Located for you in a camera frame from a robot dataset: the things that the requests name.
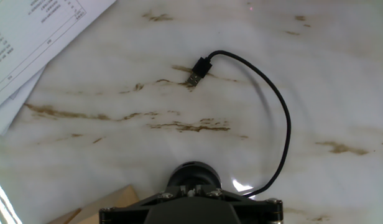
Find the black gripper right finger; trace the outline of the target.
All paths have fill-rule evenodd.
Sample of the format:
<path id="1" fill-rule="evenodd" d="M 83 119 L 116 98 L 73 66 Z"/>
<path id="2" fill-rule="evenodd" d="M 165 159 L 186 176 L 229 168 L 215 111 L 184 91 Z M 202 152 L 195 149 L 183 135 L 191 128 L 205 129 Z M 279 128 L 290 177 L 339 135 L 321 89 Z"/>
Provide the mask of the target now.
<path id="1" fill-rule="evenodd" d="M 214 221 L 225 223 L 283 223 L 283 201 L 277 198 L 253 200 L 212 185 L 197 185 L 193 196 L 203 200 L 198 208 Z"/>

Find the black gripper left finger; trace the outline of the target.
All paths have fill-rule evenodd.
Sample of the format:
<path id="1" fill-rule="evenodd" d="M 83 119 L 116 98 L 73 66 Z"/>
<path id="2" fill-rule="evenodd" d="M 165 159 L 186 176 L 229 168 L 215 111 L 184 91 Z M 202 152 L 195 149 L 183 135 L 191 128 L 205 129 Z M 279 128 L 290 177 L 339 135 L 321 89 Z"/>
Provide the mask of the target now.
<path id="1" fill-rule="evenodd" d="M 153 214 L 158 205 L 186 197 L 190 190 L 187 185 L 169 186 L 164 191 L 154 194 L 127 207 L 108 207 L 99 210 L 99 224 L 115 223 L 177 223 L 174 209 L 168 215 L 164 212 Z"/>

